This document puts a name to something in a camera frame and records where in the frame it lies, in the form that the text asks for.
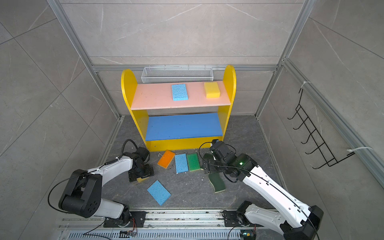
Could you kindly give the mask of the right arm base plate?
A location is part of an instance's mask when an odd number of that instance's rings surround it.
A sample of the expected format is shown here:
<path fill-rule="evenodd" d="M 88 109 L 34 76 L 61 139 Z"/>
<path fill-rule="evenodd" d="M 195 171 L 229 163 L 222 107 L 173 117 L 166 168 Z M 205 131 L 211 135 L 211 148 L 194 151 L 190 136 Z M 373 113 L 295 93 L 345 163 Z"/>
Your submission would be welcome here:
<path fill-rule="evenodd" d="M 248 227 L 250 225 L 246 217 L 237 211 L 224 210 L 222 211 L 222 217 L 226 227 Z"/>

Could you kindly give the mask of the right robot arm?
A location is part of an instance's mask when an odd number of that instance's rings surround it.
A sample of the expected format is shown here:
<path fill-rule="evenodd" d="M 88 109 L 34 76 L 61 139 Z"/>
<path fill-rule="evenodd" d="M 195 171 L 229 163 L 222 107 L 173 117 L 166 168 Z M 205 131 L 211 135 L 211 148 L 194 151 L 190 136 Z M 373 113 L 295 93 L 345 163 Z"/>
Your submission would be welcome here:
<path fill-rule="evenodd" d="M 275 209 L 268 210 L 245 201 L 237 209 L 240 226 L 259 225 L 279 233 L 286 240 L 315 240 L 324 212 L 318 206 L 308 206 L 278 185 L 262 167 L 247 154 L 237 155 L 235 149 L 223 141 L 210 142 L 213 162 L 206 161 L 225 175 L 249 186 Z"/>

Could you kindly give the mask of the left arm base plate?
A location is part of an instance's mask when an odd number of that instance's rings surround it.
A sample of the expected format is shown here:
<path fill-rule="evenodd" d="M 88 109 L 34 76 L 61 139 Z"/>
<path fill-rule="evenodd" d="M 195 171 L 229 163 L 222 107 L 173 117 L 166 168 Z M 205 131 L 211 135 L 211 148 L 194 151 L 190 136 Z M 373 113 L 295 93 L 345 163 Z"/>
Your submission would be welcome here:
<path fill-rule="evenodd" d="M 130 216 L 126 221 L 115 220 L 107 218 L 104 222 L 104 228 L 132 228 L 133 226 L 137 228 L 142 228 L 145 223 L 147 212 L 145 211 L 134 211 L 130 212 Z"/>

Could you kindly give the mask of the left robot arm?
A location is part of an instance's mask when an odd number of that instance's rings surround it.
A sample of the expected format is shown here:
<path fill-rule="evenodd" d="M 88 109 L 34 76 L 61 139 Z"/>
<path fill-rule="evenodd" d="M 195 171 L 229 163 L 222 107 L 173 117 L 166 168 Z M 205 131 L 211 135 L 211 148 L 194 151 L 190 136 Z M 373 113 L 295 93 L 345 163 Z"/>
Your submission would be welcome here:
<path fill-rule="evenodd" d="M 78 169 L 61 181 L 67 182 L 59 200 L 58 208 L 50 202 L 49 206 L 61 213 L 73 214 L 83 218 L 104 217 L 119 227 L 133 222 L 128 205 L 102 198 L 103 186 L 123 173 L 128 174 L 129 182 L 138 182 L 154 175 L 154 169 L 148 164 L 150 151 L 139 147 L 131 140 L 124 141 L 120 154 L 103 165 L 89 169 Z"/>

